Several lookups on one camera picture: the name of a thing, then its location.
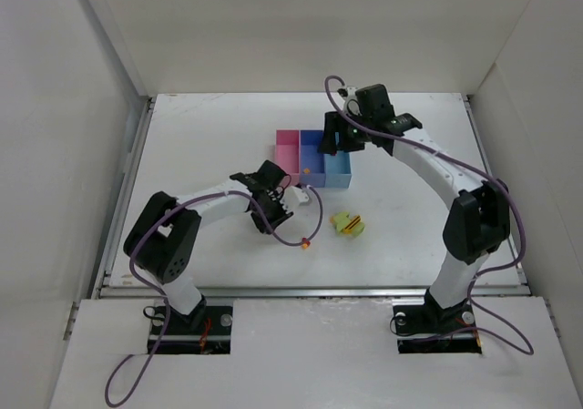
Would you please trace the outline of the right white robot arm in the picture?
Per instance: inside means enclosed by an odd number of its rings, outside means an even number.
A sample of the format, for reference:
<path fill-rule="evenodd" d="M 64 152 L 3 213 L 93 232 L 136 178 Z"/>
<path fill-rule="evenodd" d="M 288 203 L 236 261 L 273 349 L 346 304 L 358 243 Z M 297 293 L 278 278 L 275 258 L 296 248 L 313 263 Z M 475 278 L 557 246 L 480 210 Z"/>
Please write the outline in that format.
<path fill-rule="evenodd" d="M 342 85 L 338 94 L 343 103 L 324 116 L 320 152 L 355 152 L 372 143 L 413 170 L 448 210 L 441 269 L 423 303 L 394 307 L 394 321 L 402 336 L 451 332 L 468 310 L 482 265 L 509 236 L 506 190 L 478 171 L 446 160 L 417 118 L 395 113 L 384 85 Z"/>

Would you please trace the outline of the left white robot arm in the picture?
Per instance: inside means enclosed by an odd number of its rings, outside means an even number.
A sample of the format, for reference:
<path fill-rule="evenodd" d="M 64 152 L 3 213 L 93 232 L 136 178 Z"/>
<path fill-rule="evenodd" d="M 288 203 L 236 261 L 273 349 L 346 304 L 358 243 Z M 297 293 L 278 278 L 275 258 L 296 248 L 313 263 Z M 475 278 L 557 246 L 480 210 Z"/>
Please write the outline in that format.
<path fill-rule="evenodd" d="M 262 234 L 272 234 L 292 216 L 277 190 L 286 173 L 266 160 L 259 170 L 236 173 L 218 186 L 183 198 L 164 191 L 152 195 L 128 234 L 123 251 L 156 282 L 170 313 L 193 328 L 206 299 L 184 275 L 199 230 L 230 216 L 249 213 Z"/>

